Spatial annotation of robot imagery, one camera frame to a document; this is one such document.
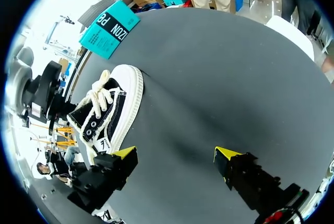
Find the robotic arm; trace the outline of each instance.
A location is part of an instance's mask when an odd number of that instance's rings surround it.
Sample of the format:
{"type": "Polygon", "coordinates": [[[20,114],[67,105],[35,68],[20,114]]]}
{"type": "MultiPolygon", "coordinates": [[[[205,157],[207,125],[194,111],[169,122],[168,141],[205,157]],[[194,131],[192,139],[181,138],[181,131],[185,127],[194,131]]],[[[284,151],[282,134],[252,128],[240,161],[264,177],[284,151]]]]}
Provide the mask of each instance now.
{"type": "Polygon", "coordinates": [[[65,102],[59,90],[61,65],[51,61],[42,76],[32,79],[31,65],[33,53],[30,48],[22,48],[9,63],[6,82],[6,108],[22,118],[29,127],[29,117],[42,123],[50,120],[49,134],[52,135],[54,122],[75,109],[75,105],[65,102]]]}
{"type": "Polygon", "coordinates": [[[250,154],[240,154],[222,147],[216,147],[213,163],[223,176],[230,190],[234,187],[251,210],[259,217],[255,224],[293,224],[291,217],[297,214],[303,223],[298,209],[309,196],[307,190],[291,184],[285,190],[279,188],[280,178],[256,165],[257,158],[250,154]]]}

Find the sneaker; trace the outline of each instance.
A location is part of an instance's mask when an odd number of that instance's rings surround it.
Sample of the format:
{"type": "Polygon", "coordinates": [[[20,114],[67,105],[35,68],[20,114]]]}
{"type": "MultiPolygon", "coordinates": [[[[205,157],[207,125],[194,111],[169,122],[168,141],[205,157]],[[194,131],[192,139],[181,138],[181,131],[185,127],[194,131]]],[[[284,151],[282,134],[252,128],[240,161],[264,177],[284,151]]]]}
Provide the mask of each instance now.
{"type": "Polygon", "coordinates": [[[88,159],[120,149],[139,110],[144,82],[139,69],[129,65],[104,70],[76,109],[67,115],[86,144],[88,159]]]}

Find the yellow metal frame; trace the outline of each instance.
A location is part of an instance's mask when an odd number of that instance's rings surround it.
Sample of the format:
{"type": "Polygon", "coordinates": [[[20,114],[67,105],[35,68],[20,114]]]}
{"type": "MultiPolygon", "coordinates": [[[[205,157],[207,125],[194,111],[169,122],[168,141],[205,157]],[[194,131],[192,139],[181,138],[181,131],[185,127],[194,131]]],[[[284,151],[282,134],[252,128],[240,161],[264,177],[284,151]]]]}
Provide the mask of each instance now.
{"type": "MultiPolygon", "coordinates": [[[[49,129],[46,126],[41,126],[41,125],[37,125],[37,124],[33,124],[30,123],[30,125],[33,126],[37,126],[37,127],[41,127],[41,128],[46,128],[49,129]]],[[[65,142],[47,142],[47,141],[43,141],[43,140],[39,140],[39,139],[34,139],[34,138],[30,138],[31,140],[36,140],[38,142],[42,142],[42,143],[47,143],[47,144],[55,144],[57,147],[60,147],[62,149],[66,149],[68,146],[75,146],[77,144],[76,141],[74,141],[71,137],[72,134],[74,133],[74,129],[73,127],[57,127],[56,129],[57,134],[59,134],[60,136],[64,137],[67,141],[65,142]]]]}

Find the floor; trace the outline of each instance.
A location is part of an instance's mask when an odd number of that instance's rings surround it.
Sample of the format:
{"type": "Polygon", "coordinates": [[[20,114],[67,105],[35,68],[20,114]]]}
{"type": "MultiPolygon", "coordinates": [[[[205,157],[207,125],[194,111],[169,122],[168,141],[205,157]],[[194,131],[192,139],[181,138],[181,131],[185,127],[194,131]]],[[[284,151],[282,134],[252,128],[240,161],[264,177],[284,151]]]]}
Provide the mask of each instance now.
{"type": "MultiPolygon", "coordinates": [[[[244,0],[243,7],[237,14],[256,22],[266,24],[272,16],[281,16],[281,7],[281,0],[250,0],[250,2],[249,0],[244,0]]],[[[292,21],[297,21],[297,18],[298,14],[297,11],[295,11],[292,15],[292,21]]],[[[314,49],[315,63],[320,68],[326,55],[321,52],[322,47],[319,42],[316,42],[315,40],[311,40],[311,42],[314,49]]],[[[327,72],[325,75],[330,82],[334,80],[334,70],[327,72]]]]}

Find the shoe tongue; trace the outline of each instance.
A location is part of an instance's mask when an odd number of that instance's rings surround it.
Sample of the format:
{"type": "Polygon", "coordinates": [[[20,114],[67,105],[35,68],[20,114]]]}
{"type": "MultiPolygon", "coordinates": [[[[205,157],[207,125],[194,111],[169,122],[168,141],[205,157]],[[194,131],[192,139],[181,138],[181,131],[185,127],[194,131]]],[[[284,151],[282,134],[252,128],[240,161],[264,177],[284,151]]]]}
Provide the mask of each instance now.
{"type": "Polygon", "coordinates": [[[90,110],[93,107],[93,103],[90,101],[87,104],[83,105],[81,108],[69,113],[67,116],[70,117],[73,124],[73,127],[76,131],[80,132],[82,125],[85,122],[86,117],[88,116],[90,110]]]}
{"type": "Polygon", "coordinates": [[[108,80],[108,82],[107,82],[106,84],[104,84],[103,87],[104,87],[106,90],[113,89],[113,88],[117,88],[117,87],[119,87],[120,90],[122,90],[122,88],[120,87],[120,85],[118,84],[118,82],[117,82],[115,79],[113,79],[113,78],[110,78],[110,79],[108,80]]]}
{"type": "Polygon", "coordinates": [[[99,154],[103,154],[110,149],[110,142],[106,137],[103,135],[103,131],[101,131],[99,137],[92,142],[93,149],[95,152],[99,154]]]}

